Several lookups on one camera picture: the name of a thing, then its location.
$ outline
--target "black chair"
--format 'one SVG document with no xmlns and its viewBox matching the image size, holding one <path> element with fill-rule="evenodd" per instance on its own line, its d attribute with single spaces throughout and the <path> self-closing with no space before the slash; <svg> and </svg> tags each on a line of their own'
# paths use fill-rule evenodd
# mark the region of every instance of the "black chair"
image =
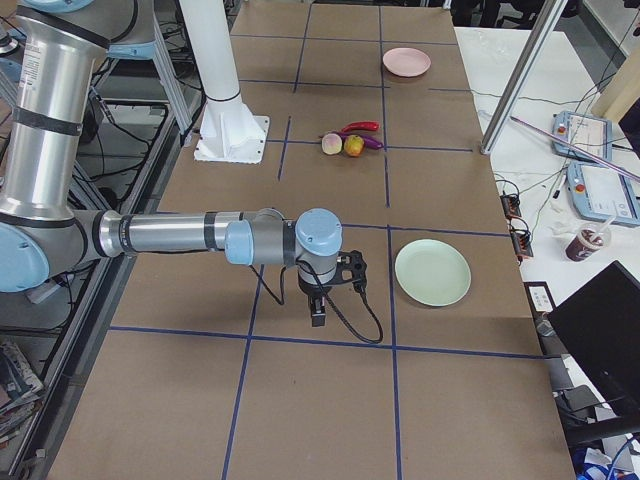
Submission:
<svg viewBox="0 0 640 480">
<path fill-rule="evenodd" d="M 498 28 L 502 28 L 502 25 L 505 21 L 509 21 L 515 23 L 517 25 L 516 28 L 522 30 L 531 30 L 533 28 L 533 24 L 536 22 L 538 18 L 538 14 L 540 10 L 542 10 L 542 6 L 544 5 L 544 0 L 510 0 L 510 1 L 502 1 L 501 3 L 510 3 L 513 8 L 515 8 L 518 12 L 522 13 L 520 17 L 511 17 L 508 15 L 503 16 L 498 20 L 496 26 Z M 580 13 L 580 8 L 582 7 L 582 0 L 569 0 L 567 2 L 567 6 L 564 7 L 562 11 L 563 18 L 571 18 L 575 17 Z"/>
</svg>

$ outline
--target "blue tape line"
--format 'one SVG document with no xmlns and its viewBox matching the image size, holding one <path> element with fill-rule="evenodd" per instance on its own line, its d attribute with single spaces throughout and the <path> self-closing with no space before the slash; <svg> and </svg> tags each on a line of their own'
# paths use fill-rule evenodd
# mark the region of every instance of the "blue tape line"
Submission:
<svg viewBox="0 0 640 480">
<path fill-rule="evenodd" d="M 409 146 L 409 147 L 401 147 L 399 145 L 389 145 L 387 146 L 390 150 L 434 150 L 439 152 L 469 152 L 473 153 L 472 148 L 457 148 L 457 147 L 420 147 L 420 146 Z"/>
<path fill-rule="evenodd" d="M 378 350 L 391 350 L 391 345 L 356 343 L 356 342 L 340 342 L 337 340 L 316 340 L 313 338 L 293 338 L 293 337 L 270 337 L 268 335 L 254 335 L 253 340 L 261 340 L 264 342 L 278 343 L 297 343 L 303 345 L 323 345 L 331 347 L 353 347 L 353 348 L 373 348 Z"/>
<path fill-rule="evenodd" d="M 214 338 L 234 338 L 246 340 L 247 336 L 239 333 L 220 333 L 220 332 L 203 332 L 199 330 L 178 330 L 172 328 L 149 328 L 149 327 L 129 327 L 111 325 L 109 330 L 119 332 L 136 332 L 136 333 L 159 333 L 162 335 L 186 335 L 194 337 L 214 337 Z"/>
<path fill-rule="evenodd" d="M 380 45 L 380 58 L 382 58 L 384 54 L 384 49 L 382 47 L 382 10 L 381 7 L 378 6 L 378 29 L 379 29 L 379 45 Z M 384 194 L 385 194 L 385 205 L 387 208 L 391 207 L 391 192 L 390 192 L 390 184 L 389 180 L 389 157 L 387 156 L 387 102 L 385 99 L 385 84 L 384 84 L 384 67 L 380 65 L 380 85 L 382 85 L 381 93 L 382 93 L 382 138 L 384 145 Z"/>
<path fill-rule="evenodd" d="M 397 351 L 397 332 L 396 332 L 396 308 L 395 308 L 395 292 L 393 287 L 393 243 L 392 230 L 387 225 L 387 258 L 389 262 L 389 304 L 391 306 L 391 346 L 393 351 L 393 409 L 396 427 L 396 477 L 402 480 L 402 436 L 400 424 L 400 387 L 398 385 L 398 351 Z"/>
<path fill-rule="evenodd" d="M 505 237 L 508 238 L 508 233 L 495 233 L 495 232 L 473 232 L 467 230 L 446 230 L 441 228 L 421 228 L 421 227 L 394 227 L 393 225 L 384 227 L 382 225 L 366 225 L 366 224 L 358 224 L 358 223 L 343 223 L 343 227 L 345 228 L 369 228 L 374 230 L 387 230 L 391 229 L 392 231 L 399 232 L 431 232 L 431 233 L 448 233 L 452 235 L 474 235 L 481 237 Z"/>
<path fill-rule="evenodd" d="M 260 267 L 260 276 L 264 273 L 264 265 Z M 238 412 L 240 410 L 240 400 L 242 398 L 242 389 L 244 387 L 244 378 L 247 372 L 247 364 L 249 363 L 249 351 L 251 350 L 251 336 L 253 335 L 253 326 L 256 321 L 256 313 L 258 311 L 258 300 L 260 300 L 260 281 L 257 281 L 256 294 L 253 299 L 253 308 L 251 309 L 251 322 L 249 322 L 249 331 L 247 332 L 247 343 L 244 347 L 244 356 L 242 358 L 242 368 L 240 370 L 240 380 L 238 381 L 238 390 L 236 391 L 236 401 L 233 406 L 233 416 L 231 417 L 231 427 L 229 428 L 229 439 L 227 440 L 227 451 L 224 456 L 224 465 L 222 467 L 222 480 L 226 480 L 229 473 L 229 462 L 231 460 L 231 450 L 233 449 L 233 439 L 236 433 L 236 424 L 238 421 Z"/>
<path fill-rule="evenodd" d="M 449 46 L 449 47 L 455 47 L 458 44 L 457 43 L 451 43 L 451 42 L 419 42 L 419 41 L 413 41 L 413 42 L 407 42 L 405 40 L 363 40 L 363 39 L 356 39 L 356 38 L 332 38 L 332 37 L 307 37 L 306 36 L 306 30 L 305 30 L 305 37 L 296 37 L 296 36 L 287 36 L 287 35 L 252 35 L 252 34 L 248 34 L 248 33 L 232 33 L 231 34 L 232 37 L 249 37 L 249 38 L 274 38 L 274 39 L 284 39 L 284 40 L 304 40 L 305 38 L 307 40 L 323 40 L 323 41 L 330 41 L 330 42 L 364 42 L 364 43 L 401 43 L 401 44 L 411 44 L 411 45 L 442 45 L 442 46 Z"/>
<path fill-rule="evenodd" d="M 202 332 L 197 330 L 177 330 L 177 329 L 164 329 L 164 328 L 147 328 L 147 327 L 129 327 L 129 326 L 111 326 L 109 330 L 132 332 L 132 333 L 154 333 L 160 335 L 183 335 L 183 336 L 196 336 L 196 337 L 213 337 L 213 338 L 230 338 L 236 340 L 247 340 L 248 335 L 234 334 L 234 333 L 219 333 L 219 332 Z M 487 352 L 483 350 L 460 350 L 460 349 L 447 349 L 447 348 L 435 348 L 435 347 L 419 347 L 411 345 L 369 345 L 366 343 L 355 342 L 342 342 L 338 340 L 316 340 L 313 338 L 293 338 L 293 337 L 272 337 L 268 335 L 251 335 L 252 341 L 274 342 L 274 343 L 297 343 L 305 345 L 325 345 L 330 347 L 354 347 L 354 348 L 377 348 L 381 350 L 397 350 L 407 352 L 420 352 L 420 353 L 437 353 L 445 355 L 467 355 L 474 357 L 499 357 L 499 358 L 514 358 L 522 360 L 546 360 L 549 358 L 560 358 L 558 355 L 529 355 L 524 353 L 505 353 L 505 352 Z"/>
<path fill-rule="evenodd" d="M 278 168 L 278 181 L 282 178 L 282 169 L 284 168 L 284 157 L 287 153 L 287 143 L 289 142 L 289 130 L 291 129 L 291 115 L 287 119 L 287 130 L 284 133 L 284 145 L 282 145 L 282 153 L 280 154 L 280 168 Z"/>
<path fill-rule="evenodd" d="M 309 5 L 309 12 L 307 13 L 307 23 L 304 26 L 304 37 L 302 38 L 302 47 L 300 48 L 300 58 L 298 59 L 298 71 L 296 72 L 296 83 L 293 85 L 293 93 L 298 90 L 298 82 L 300 81 L 300 70 L 302 69 L 302 57 L 304 56 L 304 46 L 307 43 L 307 32 L 309 31 L 309 20 L 311 19 L 311 9 L 313 3 Z"/>
<path fill-rule="evenodd" d="M 447 230 L 441 228 L 419 228 L 419 227 L 391 227 L 392 230 L 404 232 L 431 232 L 431 233 L 450 233 L 452 235 L 475 235 L 481 237 L 505 237 L 509 238 L 508 233 L 494 232 L 474 232 L 471 230 Z"/>
<path fill-rule="evenodd" d="M 325 82 L 290 82 L 287 80 L 259 80 L 253 78 L 242 78 L 240 82 L 248 83 L 276 83 L 281 85 L 310 85 L 315 87 L 346 87 L 346 88 L 383 88 L 380 85 L 358 85 L 355 83 L 325 83 Z"/>
<path fill-rule="evenodd" d="M 468 88 L 432 88 L 429 90 L 433 90 L 434 92 L 467 92 L 472 93 Z"/>
</svg>

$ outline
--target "apple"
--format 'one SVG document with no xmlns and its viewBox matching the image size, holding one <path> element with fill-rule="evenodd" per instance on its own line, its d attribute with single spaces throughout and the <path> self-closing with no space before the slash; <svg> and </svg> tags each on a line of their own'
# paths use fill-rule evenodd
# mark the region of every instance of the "apple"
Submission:
<svg viewBox="0 0 640 480">
<path fill-rule="evenodd" d="M 349 135 L 344 141 L 343 148 L 350 157 L 359 157 L 364 150 L 364 140 L 359 135 Z"/>
</svg>

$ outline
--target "plastic cup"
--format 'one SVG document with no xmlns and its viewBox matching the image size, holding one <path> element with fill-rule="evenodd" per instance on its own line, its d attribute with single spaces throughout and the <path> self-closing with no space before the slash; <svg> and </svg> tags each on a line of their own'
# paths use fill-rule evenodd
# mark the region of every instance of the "plastic cup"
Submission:
<svg viewBox="0 0 640 480">
<path fill-rule="evenodd" d="M 574 262 L 581 262 L 598 250 L 609 246 L 611 243 L 611 230 L 605 228 L 597 237 L 594 237 L 593 234 L 599 228 L 600 225 L 597 223 L 585 223 L 582 225 L 565 250 L 567 257 Z"/>
</svg>

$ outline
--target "blue joint cap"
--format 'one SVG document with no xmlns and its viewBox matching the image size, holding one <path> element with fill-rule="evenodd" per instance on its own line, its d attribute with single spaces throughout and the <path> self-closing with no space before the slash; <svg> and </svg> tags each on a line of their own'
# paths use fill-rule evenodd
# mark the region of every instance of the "blue joint cap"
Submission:
<svg viewBox="0 0 640 480">
<path fill-rule="evenodd" d="M 342 225 L 333 212 L 314 208 L 300 215 L 296 222 L 296 238 L 308 252 L 329 257 L 342 247 Z"/>
<path fill-rule="evenodd" d="M 155 40 L 148 43 L 115 44 L 109 47 L 107 57 L 119 60 L 151 60 L 155 51 Z"/>
<path fill-rule="evenodd" d="M 247 220 L 231 222 L 227 225 L 224 238 L 224 254 L 229 263 L 251 265 L 253 263 L 253 233 Z"/>
<path fill-rule="evenodd" d="M 47 13 L 69 13 L 80 10 L 94 0 L 24 0 L 28 6 Z"/>
<path fill-rule="evenodd" d="M 40 246 L 16 227 L 0 223 L 0 292 L 20 292 L 49 278 Z"/>
</svg>

